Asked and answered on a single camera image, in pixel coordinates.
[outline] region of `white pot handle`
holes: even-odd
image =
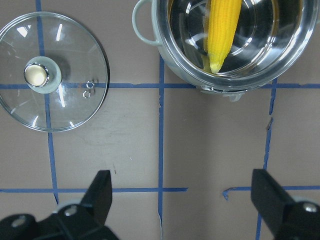
[[[139,0],[136,5],[134,6],[134,9],[133,9],[133,12],[132,12],[132,26],[133,26],[133,30],[135,32],[135,34],[138,36],[138,38],[140,38],[143,42],[145,42],[146,44],[149,44],[151,46],[160,46],[161,43],[158,39],[156,39],[155,37],[155,40],[152,41],[152,40],[149,40],[147,38],[145,38],[144,36],[142,36],[142,34],[140,33],[139,29],[138,29],[138,26],[137,26],[137,14],[140,10],[140,8],[147,2],[150,2],[152,4],[155,4],[154,3],[154,0]]]

